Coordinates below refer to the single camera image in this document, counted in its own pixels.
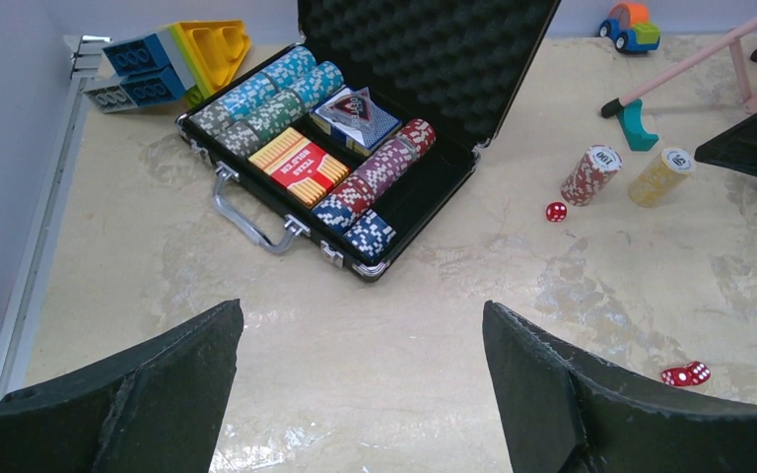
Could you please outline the red 100 chip stack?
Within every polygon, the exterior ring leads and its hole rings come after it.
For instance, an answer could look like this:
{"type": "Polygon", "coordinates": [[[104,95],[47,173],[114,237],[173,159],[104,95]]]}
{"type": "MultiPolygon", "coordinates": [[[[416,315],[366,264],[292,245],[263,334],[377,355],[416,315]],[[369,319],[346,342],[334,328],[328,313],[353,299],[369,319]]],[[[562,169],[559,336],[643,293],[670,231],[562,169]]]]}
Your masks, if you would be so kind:
{"type": "Polygon", "coordinates": [[[604,145],[590,146],[560,187],[571,205],[586,206],[622,168],[620,155],[604,145]]]}

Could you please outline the yellow 50 chip stack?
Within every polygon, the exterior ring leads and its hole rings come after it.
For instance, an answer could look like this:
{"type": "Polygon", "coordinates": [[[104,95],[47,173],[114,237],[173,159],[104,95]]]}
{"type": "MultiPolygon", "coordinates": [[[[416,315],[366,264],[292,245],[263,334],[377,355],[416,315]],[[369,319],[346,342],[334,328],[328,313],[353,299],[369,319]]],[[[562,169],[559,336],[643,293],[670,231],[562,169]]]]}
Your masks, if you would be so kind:
{"type": "Polygon", "coordinates": [[[663,149],[631,181],[628,196],[636,205],[655,207],[695,171],[693,157],[684,149],[663,149]]]}

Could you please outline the red Texas Hold'em card deck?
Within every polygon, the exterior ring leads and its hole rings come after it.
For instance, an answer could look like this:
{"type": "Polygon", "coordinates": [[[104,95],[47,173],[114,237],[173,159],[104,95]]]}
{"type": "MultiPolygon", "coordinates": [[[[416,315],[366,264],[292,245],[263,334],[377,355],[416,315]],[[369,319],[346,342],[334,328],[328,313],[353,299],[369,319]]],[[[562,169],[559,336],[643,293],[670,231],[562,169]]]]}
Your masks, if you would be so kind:
{"type": "Polygon", "coordinates": [[[249,157],[308,208],[314,207],[350,173],[350,169],[293,127],[249,157]]]}

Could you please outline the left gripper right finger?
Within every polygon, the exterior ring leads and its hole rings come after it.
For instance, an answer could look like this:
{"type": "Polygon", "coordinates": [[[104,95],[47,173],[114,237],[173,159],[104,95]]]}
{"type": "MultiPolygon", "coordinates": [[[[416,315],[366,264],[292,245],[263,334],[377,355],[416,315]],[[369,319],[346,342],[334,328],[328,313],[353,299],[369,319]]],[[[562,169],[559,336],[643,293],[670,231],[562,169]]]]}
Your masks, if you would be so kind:
{"type": "Polygon", "coordinates": [[[757,472],[757,405],[646,378],[503,304],[482,336],[515,472],[757,472]]]}

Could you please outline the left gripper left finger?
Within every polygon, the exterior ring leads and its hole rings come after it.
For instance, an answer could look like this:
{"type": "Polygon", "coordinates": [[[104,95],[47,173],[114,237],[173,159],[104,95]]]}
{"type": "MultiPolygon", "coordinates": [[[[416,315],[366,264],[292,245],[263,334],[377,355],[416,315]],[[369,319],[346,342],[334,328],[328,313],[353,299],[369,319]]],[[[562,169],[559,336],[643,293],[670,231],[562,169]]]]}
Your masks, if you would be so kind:
{"type": "Polygon", "coordinates": [[[225,301],[0,401],[0,472],[205,472],[237,371],[243,314],[225,301]]]}

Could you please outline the purple chip stack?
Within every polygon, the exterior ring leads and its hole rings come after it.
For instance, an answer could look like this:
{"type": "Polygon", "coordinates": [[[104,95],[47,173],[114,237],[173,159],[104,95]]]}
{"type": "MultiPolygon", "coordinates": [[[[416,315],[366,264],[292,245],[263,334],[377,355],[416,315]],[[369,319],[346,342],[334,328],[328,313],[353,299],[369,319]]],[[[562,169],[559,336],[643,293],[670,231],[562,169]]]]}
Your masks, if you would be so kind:
{"type": "Polygon", "coordinates": [[[410,120],[348,174],[312,213],[343,235],[436,141],[436,130],[429,122],[410,120]]]}

